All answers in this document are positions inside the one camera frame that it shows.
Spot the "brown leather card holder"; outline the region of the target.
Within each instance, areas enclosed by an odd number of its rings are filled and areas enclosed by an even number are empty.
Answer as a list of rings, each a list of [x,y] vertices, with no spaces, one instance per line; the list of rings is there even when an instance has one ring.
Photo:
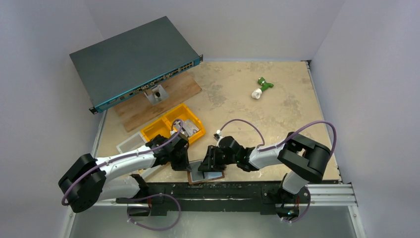
[[[191,170],[187,172],[187,179],[189,184],[198,184],[224,178],[224,172],[198,171],[198,167],[200,164],[201,161],[199,160],[190,162]]]

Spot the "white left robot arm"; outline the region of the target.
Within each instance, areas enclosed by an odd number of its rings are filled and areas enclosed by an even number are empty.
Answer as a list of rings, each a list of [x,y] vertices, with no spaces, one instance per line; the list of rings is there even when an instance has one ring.
[[[70,206],[75,213],[83,212],[97,201],[111,198],[133,198],[140,190],[136,179],[130,177],[127,184],[135,189],[117,195],[115,179],[137,170],[145,170],[167,163],[174,171],[190,171],[188,138],[174,134],[169,138],[157,135],[150,142],[132,151],[110,157],[94,158],[90,153],[80,156],[58,181],[63,192],[61,203]]]

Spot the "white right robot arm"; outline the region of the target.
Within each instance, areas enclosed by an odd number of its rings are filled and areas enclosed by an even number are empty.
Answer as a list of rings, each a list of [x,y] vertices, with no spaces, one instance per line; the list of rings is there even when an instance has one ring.
[[[280,188],[297,194],[308,183],[320,183],[332,150],[301,134],[289,133],[291,139],[284,144],[257,149],[243,147],[232,136],[219,139],[218,143],[208,146],[206,155],[198,167],[200,172],[222,172],[227,165],[235,164],[246,171],[284,164],[288,173]]]

